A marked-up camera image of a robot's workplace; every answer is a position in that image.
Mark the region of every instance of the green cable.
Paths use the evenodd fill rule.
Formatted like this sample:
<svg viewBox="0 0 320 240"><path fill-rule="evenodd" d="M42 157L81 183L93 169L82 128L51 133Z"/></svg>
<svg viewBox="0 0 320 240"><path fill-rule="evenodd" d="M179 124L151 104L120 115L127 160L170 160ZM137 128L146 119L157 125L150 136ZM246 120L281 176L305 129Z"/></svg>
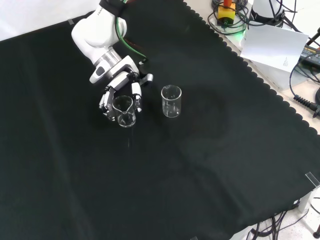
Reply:
<svg viewBox="0 0 320 240"><path fill-rule="evenodd" d="M138 52L137 50L135 50L134 48L132 48L128 43L126 43L126 41L124 40L122 34L120 34L120 28L119 28L119 18L116 18L116 31L118 33L118 36L120 38L120 41L131 51L135 52L136 54L144 57L145 59L147 58L145 55L143 55L141 52Z"/></svg>

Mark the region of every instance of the table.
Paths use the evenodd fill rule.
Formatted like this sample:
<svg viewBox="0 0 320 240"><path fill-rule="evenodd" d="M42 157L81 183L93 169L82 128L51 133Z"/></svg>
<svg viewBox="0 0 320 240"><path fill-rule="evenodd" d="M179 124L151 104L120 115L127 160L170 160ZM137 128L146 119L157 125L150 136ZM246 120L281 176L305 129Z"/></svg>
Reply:
<svg viewBox="0 0 320 240"><path fill-rule="evenodd" d="M133 1L123 14L155 76L131 129L97 108L68 22L0 43L4 239L227 240L314 188L317 134L181 1ZM175 119L161 111L168 84L182 89Z"/></svg>

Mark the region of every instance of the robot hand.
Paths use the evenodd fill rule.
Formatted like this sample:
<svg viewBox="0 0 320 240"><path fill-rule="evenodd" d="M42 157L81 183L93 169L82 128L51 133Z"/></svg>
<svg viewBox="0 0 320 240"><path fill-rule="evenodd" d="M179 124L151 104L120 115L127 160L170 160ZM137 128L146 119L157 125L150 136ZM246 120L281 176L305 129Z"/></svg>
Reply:
<svg viewBox="0 0 320 240"><path fill-rule="evenodd" d="M142 111L142 92L141 86L146 85L153 81L153 75L147 74L144 78L140 78L136 72L122 71L118 74L105 88L105 93L102 96L99 108L103 114L111 121L116 120L116 114L113 110L112 103L114 100L115 92L120 90L128 82L131 82L131 92L133 98L133 108L140 113Z"/></svg>
<svg viewBox="0 0 320 240"><path fill-rule="evenodd" d="M95 12L80 20L71 33L77 47L95 66L90 82L94 84L101 79L109 82L99 108L111 121L115 120L112 102L116 91L131 83L134 109L141 112L141 86L153 80L152 74L140 75L130 56L122 59L112 48L118 42L115 16L119 15L123 4L121 0L101 0ZM119 18L118 22L120 33L124 36L127 32L126 21Z"/></svg>

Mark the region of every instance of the yellow device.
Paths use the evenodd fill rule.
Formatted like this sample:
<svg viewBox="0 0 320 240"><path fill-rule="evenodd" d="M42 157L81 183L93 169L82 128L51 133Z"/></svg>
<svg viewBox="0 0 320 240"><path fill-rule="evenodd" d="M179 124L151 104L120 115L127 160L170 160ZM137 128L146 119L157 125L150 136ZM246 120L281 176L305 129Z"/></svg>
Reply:
<svg viewBox="0 0 320 240"><path fill-rule="evenodd" d="M228 6L228 5L226 5L226 2L228 2L228 1L224 1L223 5L226 6L226 7L230 7L232 9L234 9L234 10L229 9L229 8L224 8L223 6L219 6L219 8L218 8L218 16L217 16L217 18L219 19L219 21L218 21L219 25L221 25L222 23L224 23L224 24L233 24L234 20L235 20L236 4L235 3L231 3L231 5Z"/></svg>

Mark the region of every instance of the white table surface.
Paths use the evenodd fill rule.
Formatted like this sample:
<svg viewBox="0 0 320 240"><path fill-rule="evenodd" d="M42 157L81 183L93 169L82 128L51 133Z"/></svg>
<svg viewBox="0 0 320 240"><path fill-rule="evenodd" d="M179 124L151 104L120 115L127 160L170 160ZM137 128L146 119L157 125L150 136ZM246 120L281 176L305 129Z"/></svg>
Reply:
<svg viewBox="0 0 320 240"><path fill-rule="evenodd" d="M184 0L188 6L191 7L192 10L194 10L196 13L200 15L200 17L203 18L207 23L207 18L208 16L213 12L212 7L211 7L211 0ZM284 0L283 3L288 7L292 8L292 3L294 3L293 0ZM304 0L297 0L297 10L300 10L300 12L296 13L295 15L295 20L294 24L296 27L304 32L305 34L309 34L311 37L317 32L317 29L320 27L319 23L320 20L318 21L311 21L310 18L308 19L309 24L308 24L308 29L304 30L304 24L301 23L301 20L298 21L298 19L302 19L304 15L310 13L311 17L319 19L319 15L315 12L315 9L320 10L320 1L319 0L308 0L308 4L310 2L314 2L312 5L312 12L309 12L308 9L305 9L306 6L304 4ZM240 55L240 50L233 44L231 41L229 41L224 35L220 34L220 37L223 38L223 40L227 43L227 45L232 48L234 52L236 52L238 55ZM271 82L268 82L268 79L263 76L263 74L257 69L257 67L250 62L249 60L246 60L248 62L248 66L252 68L252 70L258 75L258 77L264 79L264 82L269 84L271 89L276 90L273 87L273 84ZM296 86L293 87L293 90L296 94L299 96L314 102L315 101L315 94L317 90L320 88L320 84L316 84L312 82L311 80L307 80L303 83L300 83ZM313 118L313 112L308 110L306 107L300 105L293 99L293 95L290 91L290 89L284 90L283 92L277 91L277 94L283 97L284 101L287 101L291 107L293 107L298 114L302 116L302 119L304 121L307 121L309 123L309 126L316 129L318 134L320 135L320 117Z"/></svg>

